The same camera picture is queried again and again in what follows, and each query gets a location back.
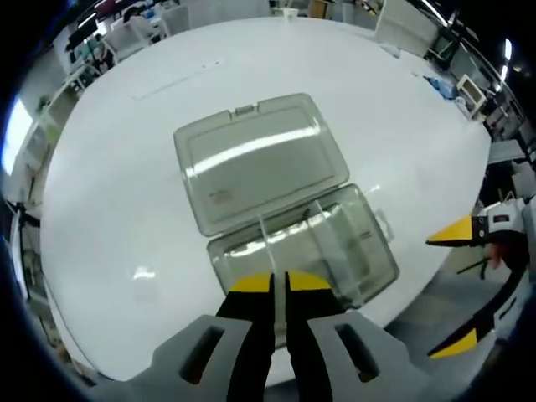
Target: cable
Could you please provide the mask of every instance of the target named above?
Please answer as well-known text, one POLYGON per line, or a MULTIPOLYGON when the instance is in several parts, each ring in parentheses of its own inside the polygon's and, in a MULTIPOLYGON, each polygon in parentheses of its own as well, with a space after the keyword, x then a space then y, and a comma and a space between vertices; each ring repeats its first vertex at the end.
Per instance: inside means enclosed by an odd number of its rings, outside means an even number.
POLYGON ((487 262, 489 261, 489 257, 486 257, 486 258, 483 258, 482 260, 478 261, 478 262, 475 262, 474 264, 471 264, 469 266, 466 266, 465 268, 462 268, 461 270, 459 270, 457 272, 457 275, 460 275, 460 274, 463 274, 464 272, 466 271, 469 271, 473 268, 476 268, 478 267, 480 264, 483 264, 483 266, 485 267, 487 265, 487 262))

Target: wall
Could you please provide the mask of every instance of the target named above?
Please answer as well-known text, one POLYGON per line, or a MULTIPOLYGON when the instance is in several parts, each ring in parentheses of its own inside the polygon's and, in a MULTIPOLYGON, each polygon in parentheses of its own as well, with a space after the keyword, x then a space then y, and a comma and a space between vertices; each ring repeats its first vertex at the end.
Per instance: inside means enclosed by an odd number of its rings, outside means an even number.
POLYGON ((38 117, 36 110, 39 98, 43 95, 52 96, 66 76, 54 49, 33 63, 18 93, 19 99, 33 119, 38 117))

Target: white table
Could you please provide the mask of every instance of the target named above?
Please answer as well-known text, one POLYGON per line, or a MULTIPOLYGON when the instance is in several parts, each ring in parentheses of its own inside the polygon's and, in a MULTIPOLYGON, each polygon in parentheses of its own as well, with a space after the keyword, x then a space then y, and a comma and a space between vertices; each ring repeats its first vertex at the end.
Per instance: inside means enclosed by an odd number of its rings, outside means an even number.
MULTIPOLYGON (((361 308, 385 326, 437 272, 429 235, 471 212, 490 146, 484 127, 415 72, 340 23, 240 20, 187 31, 100 77, 70 116, 50 165, 43 266, 88 361, 125 380, 224 300, 183 186, 173 132, 215 112, 306 92, 341 148, 350 182, 381 209, 400 275, 361 308)), ((293 373, 285 349, 268 384, 293 373)))

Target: laboratory room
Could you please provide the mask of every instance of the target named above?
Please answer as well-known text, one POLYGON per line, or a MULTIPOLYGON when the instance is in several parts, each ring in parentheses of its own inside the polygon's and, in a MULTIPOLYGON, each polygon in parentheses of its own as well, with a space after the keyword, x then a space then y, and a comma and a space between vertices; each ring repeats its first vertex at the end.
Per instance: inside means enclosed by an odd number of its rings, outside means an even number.
POLYGON ((498 0, 50 14, 3 111, 1 181, 2 294, 50 389, 428 402, 522 382, 523 15, 498 0))

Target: chair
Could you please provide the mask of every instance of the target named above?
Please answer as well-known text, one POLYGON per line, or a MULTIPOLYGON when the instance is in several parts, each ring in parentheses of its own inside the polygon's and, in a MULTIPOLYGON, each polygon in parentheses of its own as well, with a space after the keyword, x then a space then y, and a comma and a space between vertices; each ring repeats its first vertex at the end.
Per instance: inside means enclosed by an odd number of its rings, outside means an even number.
POLYGON ((173 7, 162 13, 162 26, 166 37, 190 30, 188 7, 173 7))
POLYGON ((102 41, 113 54, 116 63, 150 45, 149 39, 141 35, 131 21, 109 32, 102 41))

